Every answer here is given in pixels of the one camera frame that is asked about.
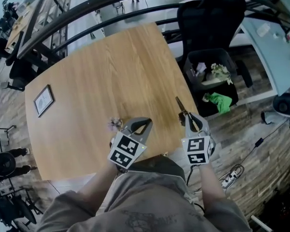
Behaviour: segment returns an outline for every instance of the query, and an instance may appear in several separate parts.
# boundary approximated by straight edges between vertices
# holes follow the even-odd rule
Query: power strip
[[[228,177],[221,182],[222,189],[229,188],[236,179],[237,179],[237,172],[232,171],[232,173],[229,174]]]

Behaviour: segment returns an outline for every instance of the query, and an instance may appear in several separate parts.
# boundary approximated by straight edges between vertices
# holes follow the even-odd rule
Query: person's arm
[[[80,191],[57,196],[42,216],[36,232],[67,231],[74,224],[94,217],[116,174],[116,166],[108,162]]]
[[[117,173],[116,165],[109,161],[102,170],[78,191],[94,212],[97,212],[100,208]]]
[[[223,192],[221,183],[215,175],[211,163],[201,165],[199,168],[201,174],[203,204],[206,210],[217,200],[225,199],[226,195]]]
[[[201,165],[200,173],[207,220],[222,232],[251,232],[242,211],[235,202],[226,198],[212,165]]]

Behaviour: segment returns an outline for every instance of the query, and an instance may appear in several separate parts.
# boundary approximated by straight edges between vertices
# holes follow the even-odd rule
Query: black speaker
[[[290,93],[276,96],[273,101],[273,107],[276,112],[290,116]]]

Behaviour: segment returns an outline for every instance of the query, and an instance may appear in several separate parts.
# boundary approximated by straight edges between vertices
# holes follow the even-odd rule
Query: shoe
[[[36,169],[38,169],[37,167],[32,167],[31,165],[28,165],[29,167],[30,167],[30,170],[29,170],[29,172],[27,173],[27,174],[29,174],[30,172],[31,172],[31,170],[36,170]]]

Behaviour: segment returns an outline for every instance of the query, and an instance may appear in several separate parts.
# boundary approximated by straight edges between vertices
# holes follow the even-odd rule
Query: desk
[[[263,23],[269,23],[271,29],[261,38],[257,34],[257,29]],[[273,90],[241,100],[237,104],[258,101],[277,94],[282,95],[290,88],[290,44],[283,41],[285,33],[282,27],[274,22],[244,18],[241,29],[256,50]],[[274,33],[279,35],[278,39],[274,39]]]
[[[33,101],[49,84],[55,102],[38,118]],[[43,180],[98,171],[107,162],[110,117],[153,120],[139,160],[181,146],[178,96],[197,113],[185,79],[155,23],[94,42],[56,63],[26,86],[32,152]]]
[[[12,48],[12,44],[17,42],[18,40],[18,36],[19,36],[19,33],[21,31],[24,31],[25,28],[27,27],[27,24],[29,23],[29,20],[31,18],[31,15],[34,11],[34,8],[35,6],[37,5],[39,0],[35,0],[31,5],[29,5],[23,13],[20,14],[20,16],[23,16],[25,15],[28,11],[29,13],[27,13],[27,15],[25,17],[23,17],[19,23],[18,23],[18,27],[15,29],[13,27],[12,31],[11,31],[11,34],[10,34],[10,37],[9,37],[9,40],[8,40],[8,43],[6,44],[6,48]]]

